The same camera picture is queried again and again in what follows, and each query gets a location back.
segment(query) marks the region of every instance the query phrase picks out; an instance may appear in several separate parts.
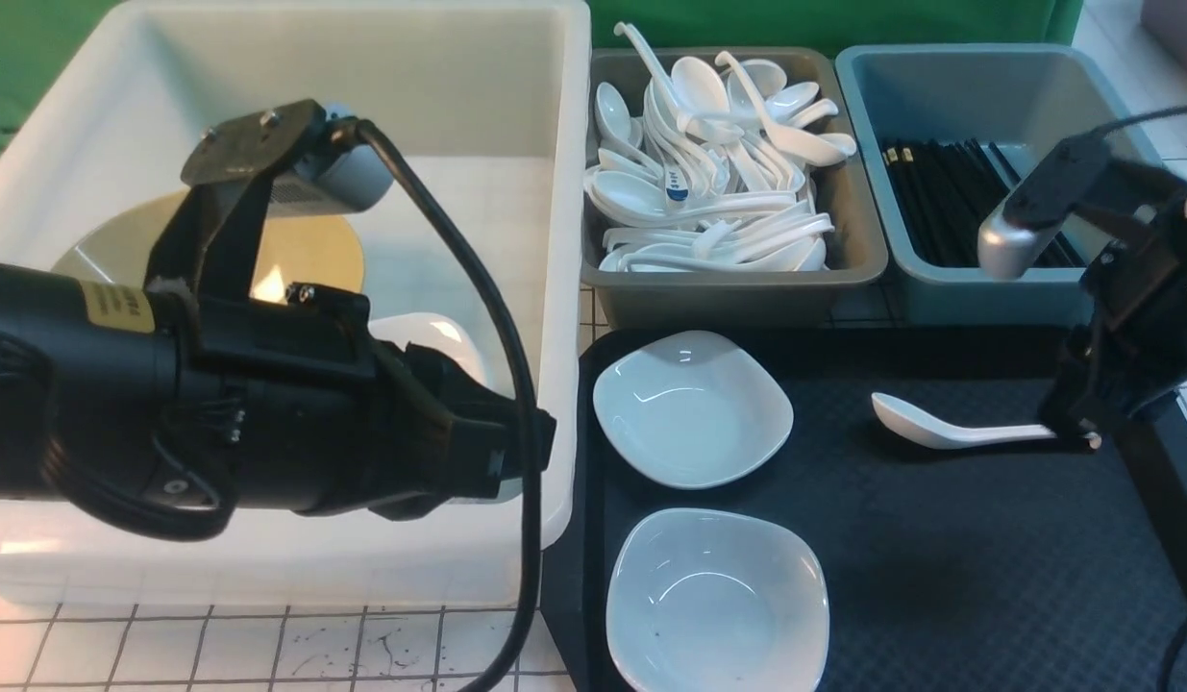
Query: black cable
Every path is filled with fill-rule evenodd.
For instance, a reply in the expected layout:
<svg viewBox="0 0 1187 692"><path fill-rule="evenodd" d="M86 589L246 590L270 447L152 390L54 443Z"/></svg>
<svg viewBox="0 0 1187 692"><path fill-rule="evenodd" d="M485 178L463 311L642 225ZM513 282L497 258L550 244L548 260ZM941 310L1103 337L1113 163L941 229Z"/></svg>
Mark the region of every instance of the black cable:
<svg viewBox="0 0 1187 692"><path fill-rule="evenodd" d="M523 649L523 643L528 637L528 628L533 627L534 604L538 602L538 592L541 582L541 444L537 430L537 398L533 391L533 377L528 373L528 358L523 354L523 345L520 343L520 335L513 315L508 311L503 296L495 285L495 280L487 271L487 266L470 248L469 241L457 230L457 226L447 218L447 214L440 209L439 203L425 184L418 179L408 163L405 163L400 150L379 131L370 121L356 121L347 119L335 123L332 138L334 144L353 146L361 141L370 146L375 154L381 158L387 170L396 184L405 190L410 199L418 207L427 222L434 227L436 233L443 239L444 245L451 250L453 258L461 264L463 271L469 275L478 297L487 306L495 331L503 350L507 355L508 369L513 373L513 388L515 389L515 404L519 413L520 432L520 478L522 478L522 500L520 500L520 595L518 609L513 618L513 627L508 630L503 648L500 649L495 660L472 683L462 687L462 692L489 692L491 687L500 684L500 680L508 674L515 665L515 660Z"/></svg>
<svg viewBox="0 0 1187 692"><path fill-rule="evenodd" d="M1088 134L1097 134L1098 137L1104 137L1115 131L1121 131L1124 127L1134 126L1134 123L1142 123L1148 121L1160 121L1160 119L1173 119L1174 115L1186 115L1187 103L1181 106L1172 106L1169 108L1162 108L1161 110L1151 110L1151 113L1130 115L1126 119L1117 119L1117 121L1099 123L1098 127L1088 131Z"/></svg>
<svg viewBox="0 0 1187 692"><path fill-rule="evenodd" d="M1187 617L1183 618L1179 628L1174 630L1174 636L1164 647L1164 655L1161 656L1161 671L1156 675L1156 692L1169 692L1169 683L1174 678L1174 665L1179 662L1179 654L1187 645Z"/></svg>

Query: white tile floor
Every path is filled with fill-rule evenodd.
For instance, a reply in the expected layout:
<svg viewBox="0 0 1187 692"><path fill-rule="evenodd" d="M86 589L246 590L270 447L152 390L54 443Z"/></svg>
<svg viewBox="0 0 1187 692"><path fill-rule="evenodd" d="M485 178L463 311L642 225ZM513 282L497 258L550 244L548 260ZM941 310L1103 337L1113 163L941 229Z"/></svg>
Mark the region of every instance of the white tile floor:
<svg viewBox="0 0 1187 692"><path fill-rule="evenodd" d="M1187 75L1137 26L1138 0L1088 0L1075 47L1135 113L1187 102ZM1148 123L1170 170L1187 178L1187 118ZM848 297L830 324L896 324L887 281ZM610 328L580 293L580 350ZM1187 389L1182 393L1187 412ZM17 604L18 597L52 604ZM510 614L337 609L102 608L26 586L0 593L0 690L33 692L453 692L487 666ZM496 692L575 692L539 622L518 671Z"/></svg>

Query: gold label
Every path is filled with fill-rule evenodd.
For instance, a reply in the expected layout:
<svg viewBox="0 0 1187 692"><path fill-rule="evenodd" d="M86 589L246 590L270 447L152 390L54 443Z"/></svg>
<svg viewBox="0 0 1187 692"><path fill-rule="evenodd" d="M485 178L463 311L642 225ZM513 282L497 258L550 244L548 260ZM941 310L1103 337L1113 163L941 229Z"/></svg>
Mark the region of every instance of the gold label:
<svg viewBox="0 0 1187 692"><path fill-rule="evenodd" d="M97 326L153 334L153 307L144 291L131 285L96 284L91 280L78 282L84 293L84 311L88 320Z"/></svg>

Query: white bowl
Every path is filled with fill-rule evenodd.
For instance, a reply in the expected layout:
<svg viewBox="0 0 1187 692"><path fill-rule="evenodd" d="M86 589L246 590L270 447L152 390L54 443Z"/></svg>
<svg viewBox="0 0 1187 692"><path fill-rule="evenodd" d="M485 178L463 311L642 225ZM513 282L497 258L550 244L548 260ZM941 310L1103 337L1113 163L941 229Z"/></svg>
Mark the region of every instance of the white bowl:
<svg viewBox="0 0 1187 692"><path fill-rule="evenodd" d="M594 385L594 411L628 464L686 490L747 476L794 427L794 407L768 372L710 331L667 336L620 358Z"/></svg>
<svg viewBox="0 0 1187 692"><path fill-rule="evenodd" d="M820 560L789 529L662 509L618 553L605 634L639 692L802 692L820 684L829 618Z"/></svg>

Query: white square dish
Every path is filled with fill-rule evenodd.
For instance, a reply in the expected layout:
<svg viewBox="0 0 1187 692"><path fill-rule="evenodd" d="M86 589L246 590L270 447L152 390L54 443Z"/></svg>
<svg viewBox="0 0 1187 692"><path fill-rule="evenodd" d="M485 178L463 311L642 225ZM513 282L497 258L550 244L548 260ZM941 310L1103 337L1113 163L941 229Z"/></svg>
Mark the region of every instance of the white square dish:
<svg viewBox="0 0 1187 692"><path fill-rule="evenodd" d="M802 692L827 656L820 560L786 527L712 509L649 515L610 577L610 658L639 692Z"/></svg>
<svg viewBox="0 0 1187 692"><path fill-rule="evenodd" d="M794 427L773 376L710 331L667 336L620 358L594 385L594 411L628 464L685 490L747 476Z"/></svg>

